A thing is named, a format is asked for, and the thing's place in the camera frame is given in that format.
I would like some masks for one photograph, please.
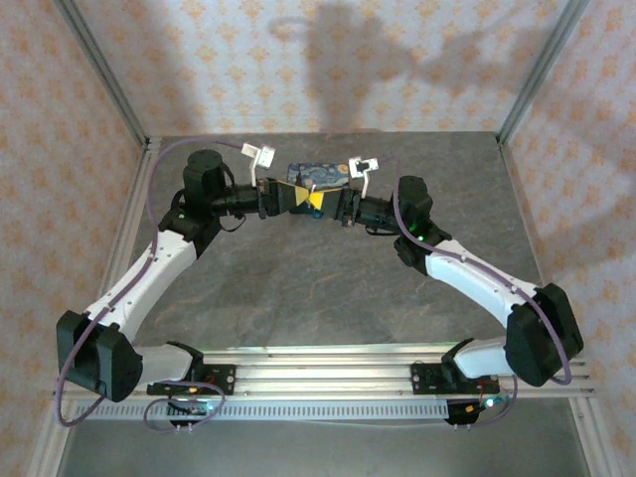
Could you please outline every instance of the black end effector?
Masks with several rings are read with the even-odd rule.
[[[256,187],[238,185],[235,176],[217,151],[204,149],[188,157],[183,171],[184,189],[172,203],[187,208],[192,214],[237,218],[258,214],[262,219],[273,217],[296,207],[296,187],[274,179],[259,179]]]
[[[583,349],[583,340],[565,292],[553,283],[533,297],[546,313],[570,360]],[[519,378],[542,386],[562,367],[557,347],[529,303],[513,306],[506,328],[506,359]]]
[[[420,177],[401,177],[398,198],[401,216],[410,227],[410,231],[416,236],[426,232],[430,240],[434,241],[435,233],[439,229],[430,220],[430,208],[433,201],[428,195],[424,181]],[[355,189],[327,191],[320,210],[327,217],[341,222],[345,227],[362,224],[376,231],[400,232],[394,213],[393,197],[388,201],[375,197],[363,199],[362,193]]]
[[[67,311],[56,327],[60,371],[90,320]],[[143,370],[142,358],[115,326],[97,325],[78,352],[67,379],[76,385],[120,402],[135,389]]]

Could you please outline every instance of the metal frame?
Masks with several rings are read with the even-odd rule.
[[[430,415],[418,415],[409,408],[418,405],[440,404],[448,395],[415,397],[412,394],[409,365],[414,361],[439,362],[452,345],[361,345],[323,347],[242,348],[207,352],[207,363],[237,364],[235,395],[229,404],[236,408],[281,408],[320,405],[337,408],[354,402],[355,419],[377,420],[373,411],[360,411],[369,407],[393,408],[384,418],[440,419],[444,409],[433,410]],[[519,398],[568,399],[586,463],[591,476],[620,476],[605,424],[600,414],[594,383],[590,379],[585,361],[572,361],[573,384],[567,388],[548,383],[542,388],[520,384]],[[509,378],[501,385],[509,388]],[[95,418],[112,420],[141,420],[143,408],[153,397],[140,387],[126,401],[106,403]],[[65,415],[75,415],[94,395],[75,386],[69,386],[65,395]],[[261,416],[230,416],[232,420],[261,420]],[[284,420],[294,417],[288,415]],[[296,420],[316,419],[298,415]],[[322,415],[322,420],[342,420],[338,414]],[[29,475],[55,475],[62,461],[69,431],[59,427],[53,418],[43,429],[38,450]]]
[[[161,138],[153,137],[148,140],[148,145],[141,153],[124,210],[117,225],[117,234],[110,248],[106,271],[101,279],[97,298],[103,296],[128,271],[135,237],[146,203],[150,166],[155,162],[160,149]]]
[[[501,144],[499,152],[502,157],[506,168],[510,175],[510,146],[508,143]],[[521,204],[519,200],[519,191],[513,184],[513,191],[517,199],[517,203]],[[522,216],[524,222],[524,228],[526,233],[529,230],[526,218]],[[533,255],[536,257],[535,244],[530,240],[530,247],[533,251]],[[539,266],[539,277],[542,283],[547,283],[546,277]],[[585,351],[581,353],[581,357],[584,359]],[[618,466],[618,460],[607,432],[605,421],[602,417],[600,405],[598,404],[597,397],[570,397],[569,405],[572,411],[574,422],[576,423],[576,430],[578,431],[578,437],[580,439],[583,453],[585,454],[585,460],[590,470],[592,477],[602,476],[621,476],[622,473]]]
[[[539,92],[539,88],[544,83],[551,67],[557,60],[558,55],[565,46],[569,35],[578,23],[578,19],[588,3],[589,0],[569,0],[567,5],[565,5],[560,17],[556,21],[555,29],[539,53],[537,62],[522,86],[519,96],[517,96],[512,109],[508,113],[508,117],[506,117],[499,134],[497,134],[497,142],[499,142],[499,144],[505,144],[508,139],[512,137],[513,132],[532,104],[537,92]]]
[[[83,50],[86,59],[97,74],[101,84],[103,84],[115,108],[119,111],[128,131],[130,131],[130,134],[135,141],[137,141],[139,146],[145,146],[147,138],[141,126],[141,122],[137,118],[130,102],[128,102],[128,98],[119,85],[115,74],[110,69],[86,20],[81,15],[80,7],[78,7],[75,0],[54,0],[54,2],[78,40],[79,46]]]

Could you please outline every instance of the black mounting bracket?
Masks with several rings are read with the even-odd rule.
[[[226,396],[233,396],[235,393],[237,384],[237,367],[235,365],[202,365],[197,376],[193,381],[218,386]],[[196,398],[218,394],[208,388],[197,388],[194,393],[191,393],[190,388],[187,386],[163,385],[159,383],[148,385],[146,392],[149,396],[167,396],[168,398]]]
[[[453,362],[455,354],[472,338],[457,343],[442,357],[441,363],[415,362],[410,365],[413,394],[418,395],[497,395],[499,385],[490,376],[466,378]]]

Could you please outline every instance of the cable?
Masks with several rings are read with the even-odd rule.
[[[239,215],[239,216],[237,216],[237,219],[239,219],[239,220],[240,220],[240,222],[238,223],[238,225],[237,225],[237,226],[232,227],[231,229],[226,229],[226,228],[224,227],[224,225],[223,225],[223,224],[221,224],[221,230],[222,230],[222,231],[224,231],[224,232],[227,232],[228,234],[231,234],[231,233],[233,233],[233,232],[236,232],[238,229],[240,229],[240,226],[242,226],[242,225],[245,223],[245,221],[247,220],[247,217],[246,217],[246,216],[244,216],[244,215]]]
[[[432,427],[434,425],[439,424],[440,422],[435,420],[430,420],[430,422],[416,422],[413,424],[380,424],[380,423],[363,423],[363,422],[347,422],[343,420],[311,420],[311,419],[291,419],[291,420],[280,420],[278,422],[297,422],[300,424],[320,424],[320,425],[333,425],[338,427],[352,427],[352,428],[380,428],[380,429],[409,429],[409,428],[420,428],[420,427]]]
[[[119,302],[119,300],[121,300],[121,298],[126,293],[128,293],[128,291],[130,291],[130,289],[133,286],[135,286],[139,282],[139,280],[141,280],[141,278],[143,278],[146,271],[148,270],[148,268],[150,268],[150,265],[153,262],[153,256],[155,252],[157,251],[157,243],[159,240],[159,229],[157,228],[158,223],[155,220],[155,216],[152,213],[152,207],[151,207],[152,183],[155,176],[155,171],[157,170],[157,165],[166,156],[166,154],[168,154],[173,149],[183,144],[189,144],[191,142],[205,142],[205,141],[241,150],[241,146],[239,144],[234,144],[231,142],[217,140],[217,139],[213,140],[209,136],[197,136],[197,137],[187,137],[185,139],[181,139],[179,141],[173,142],[157,155],[157,160],[152,165],[152,169],[150,170],[150,178],[148,179],[148,189],[146,191],[146,211],[148,213],[148,219],[150,220],[150,225],[154,230],[154,234],[152,236],[152,242],[150,243],[150,253],[148,254],[148,258],[146,259],[142,267],[139,269],[137,274],[132,277],[132,279],[121,289],[121,291],[119,291],[119,293],[117,293],[115,296],[112,297],[110,301],[108,301],[108,305],[106,307],[102,308],[101,311],[99,311],[93,317],[93,319],[90,321],[90,323],[88,324],[86,329],[83,331],[83,333],[79,335],[78,340],[76,341],[75,345],[71,349],[71,352],[69,353],[66,360],[64,361],[64,364],[62,365],[62,369],[60,370],[60,375],[58,376],[58,380],[56,382],[56,390],[55,390],[56,418],[58,422],[60,423],[60,425],[64,427],[72,427],[74,425],[79,424],[84,419],[86,419],[104,400],[104,397],[99,397],[93,404],[90,405],[90,407],[82,415],[80,415],[79,417],[73,420],[65,420],[64,417],[62,416],[62,396],[64,394],[64,384],[67,380],[67,376],[69,375],[69,370],[71,369],[71,365],[73,361],[75,360],[76,356],[78,355],[78,352],[80,351],[81,347],[86,342],[86,340],[88,339],[88,336],[90,335],[92,330],[95,329],[97,324],[99,324],[99,322],[103,319],[103,317],[106,316],[106,314]]]
[[[192,381],[160,381],[158,384],[160,384],[160,385],[170,385],[170,386],[188,386],[188,387],[196,387],[196,388],[208,388],[209,390],[216,391],[217,393],[219,393],[219,395],[221,395],[221,402],[219,402],[216,405],[216,407],[214,408],[214,410],[212,412],[210,412],[208,415],[206,415],[203,419],[197,421],[195,424],[188,423],[188,430],[190,432],[192,432],[195,427],[197,427],[199,425],[203,425],[206,422],[210,422],[210,420],[212,420],[212,418],[215,415],[217,415],[219,412],[221,412],[221,409],[223,409],[223,406],[226,403],[226,394],[223,392],[223,390],[221,388],[219,388],[218,386],[212,385],[210,383],[197,383],[197,382],[192,382]],[[179,432],[179,430],[181,429],[181,427],[179,425],[176,426],[176,427],[161,428],[161,427],[156,427],[156,426],[154,426],[154,425],[152,425],[150,423],[150,420],[148,419],[148,413],[150,412],[150,408],[153,405],[158,404],[160,402],[168,402],[168,404],[184,404],[186,402],[189,403],[189,404],[205,404],[205,403],[207,403],[205,400],[200,400],[200,399],[179,400],[179,399],[174,399],[173,397],[159,397],[158,399],[150,402],[146,406],[146,409],[143,411],[143,423],[146,424],[146,426],[150,430],[152,430],[154,432],[158,432],[160,434],[171,434],[171,433]]]
[[[395,237],[399,235],[398,232],[378,232],[378,229],[369,226],[365,227],[365,232],[371,237]]]
[[[399,212],[398,191],[399,191],[399,161],[397,162],[397,166],[396,166],[396,182],[394,184],[393,202],[394,202],[394,213],[396,215],[397,225],[399,226],[399,229],[404,234],[404,236],[410,241],[412,241],[413,243],[415,243],[417,246],[421,246],[422,248],[425,248],[428,251],[431,251],[433,253],[438,253],[440,255],[448,256],[449,258],[454,258],[456,260],[463,261],[465,263],[473,265],[476,268],[479,268],[480,270],[486,272],[495,280],[497,280],[498,282],[500,282],[501,284],[509,288],[513,293],[517,293],[526,302],[530,303],[530,306],[532,306],[533,309],[537,312],[537,314],[539,315],[539,318],[541,319],[541,322],[544,324],[544,326],[548,330],[548,334],[550,335],[553,342],[555,343],[556,352],[558,353],[558,357],[560,358],[560,362],[563,367],[563,372],[565,373],[565,379],[560,380],[558,378],[552,377],[551,380],[559,385],[563,385],[563,386],[569,385],[572,381],[572,372],[571,372],[571,369],[569,368],[567,354],[565,353],[563,344],[558,338],[557,330],[555,330],[555,327],[550,322],[550,320],[546,316],[546,313],[544,313],[544,310],[541,309],[539,304],[537,304],[537,302],[530,295],[528,295],[528,293],[526,293],[520,287],[515,286],[514,283],[512,283],[508,278],[506,278],[505,276],[502,276],[499,272],[492,269],[490,266],[484,263],[481,263],[477,260],[474,260],[468,256],[462,257],[462,255],[460,255],[459,253],[442,250],[441,248],[437,248],[435,246],[429,245],[428,243],[418,240],[411,232],[408,231],[408,228],[404,224],[404,220],[401,217],[401,213]]]

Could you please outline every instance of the gray marble surface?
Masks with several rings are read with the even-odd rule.
[[[538,282],[508,173],[492,133],[396,132],[226,136],[276,148],[269,177],[285,177],[291,162],[346,163],[379,157],[369,194],[391,195],[402,174],[421,176],[444,230],[493,265]],[[164,139],[166,146],[174,139]],[[167,212],[182,187],[188,155],[204,143],[175,149],[159,165],[153,210]],[[248,158],[224,146],[238,182]],[[224,219],[228,227],[232,218]],[[136,258],[151,239],[144,216]],[[177,340],[200,349],[234,346],[435,343],[492,338],[494,318],[449,286],[398,259],[394,238],[369,237],[323,218],[247,218],[235,234],[220,233],[203,256],[169,287],[141,326],[136,343]]]

